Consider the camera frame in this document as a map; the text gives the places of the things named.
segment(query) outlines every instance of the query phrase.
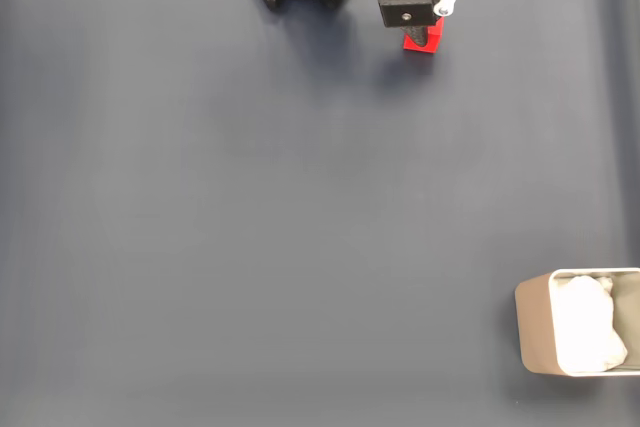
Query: white tissue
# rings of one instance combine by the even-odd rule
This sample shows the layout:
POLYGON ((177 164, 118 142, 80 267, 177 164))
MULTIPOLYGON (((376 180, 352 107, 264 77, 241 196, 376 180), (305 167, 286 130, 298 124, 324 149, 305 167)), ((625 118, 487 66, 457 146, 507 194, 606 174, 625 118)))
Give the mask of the white tissue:
POLYGON ((613 330, 610 278, 582 275, 552 286, 558 364, 565 372, 604 372, 622 364, 627 349, 613 330))

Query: white cloth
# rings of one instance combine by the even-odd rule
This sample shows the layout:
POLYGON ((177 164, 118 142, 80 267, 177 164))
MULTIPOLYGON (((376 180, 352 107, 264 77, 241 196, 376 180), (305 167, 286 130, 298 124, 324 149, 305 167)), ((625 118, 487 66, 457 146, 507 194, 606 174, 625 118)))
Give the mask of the white cloth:
POLYGON ((565 372, 604 372, 627 349, 613 330, 610 278, 582 275, 554 281, 551 295, 558 364, 565 372))

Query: dark gray table surface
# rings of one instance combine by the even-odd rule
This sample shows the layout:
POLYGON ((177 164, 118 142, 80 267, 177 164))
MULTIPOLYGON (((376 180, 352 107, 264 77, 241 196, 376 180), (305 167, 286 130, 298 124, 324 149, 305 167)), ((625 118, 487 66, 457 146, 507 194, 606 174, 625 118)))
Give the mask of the dark gray table surface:
POLYGON ((0 426, 637 427, 513 290, 640 265, 638 0, 0 0, 0 426))

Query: red block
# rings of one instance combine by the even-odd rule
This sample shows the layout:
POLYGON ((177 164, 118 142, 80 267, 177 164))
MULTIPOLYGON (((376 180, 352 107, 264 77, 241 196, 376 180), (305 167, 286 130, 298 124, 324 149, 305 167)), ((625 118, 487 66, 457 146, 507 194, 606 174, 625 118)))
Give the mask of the red block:
POLYGON ((417 52, 428 52, 430 54, 435 54, 436 50, 438 50, 438 45, 440 45, 440 39, 442 38, 442 26, 444 24, 444 18, 440 18, 436 25, 429 25, 427 27, 427 33, 429 34, 427 38, 427 45, 424 47, 420 47, 416 45, 413 40, 408 35, 404 36, 404 49, 405 50, 415 50, 417 52))

